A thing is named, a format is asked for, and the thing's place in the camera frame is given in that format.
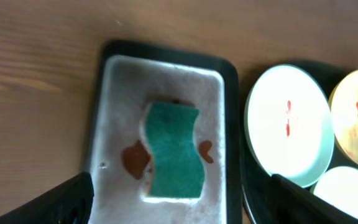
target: sponge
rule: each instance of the sponge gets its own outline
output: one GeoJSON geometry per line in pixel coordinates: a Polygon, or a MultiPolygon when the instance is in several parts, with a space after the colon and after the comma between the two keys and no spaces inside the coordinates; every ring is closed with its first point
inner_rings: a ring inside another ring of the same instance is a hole
{"type": "Polygon", "coordinates": [[[204,167],[193,143],[200,111],[173,103],[152,103],[145,135],[152,155],[153,179],[147,197],[199,198],[204,167]]]}

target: wooden table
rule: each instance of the wooden table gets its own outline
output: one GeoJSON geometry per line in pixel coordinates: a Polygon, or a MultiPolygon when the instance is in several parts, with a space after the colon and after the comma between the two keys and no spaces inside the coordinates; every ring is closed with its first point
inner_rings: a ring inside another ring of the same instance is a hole
{"type": "Polygon", "coordinates": [[[118,38],[230,60],[243,103],[282,60],[358,68],[358,0],[0,0],[0,215],[79,173],[99,51],[118,38]]]}

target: sponge edge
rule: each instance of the sponge edge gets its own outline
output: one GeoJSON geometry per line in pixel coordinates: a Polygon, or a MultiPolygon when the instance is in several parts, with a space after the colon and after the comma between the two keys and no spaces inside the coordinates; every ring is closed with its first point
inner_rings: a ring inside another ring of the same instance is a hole
{"type": "Polygon", "coordinates": [[[146,197],[200,197],[205,174],[193,143],[199,113],[196,108],[173,103],[150,105],[145,135],[154,173],[146,197]]]}

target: teal sponge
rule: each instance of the teal sponge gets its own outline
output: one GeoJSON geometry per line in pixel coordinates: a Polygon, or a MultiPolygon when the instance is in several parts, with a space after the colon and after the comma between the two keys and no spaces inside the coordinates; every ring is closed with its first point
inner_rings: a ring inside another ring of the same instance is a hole
{"type": "Polygon", "coordinates": [[[173,103],[152,103],[145,135],[152,155],[148,197],[199,198],[205,174],[193,143],[199,110],[173,103]]]}

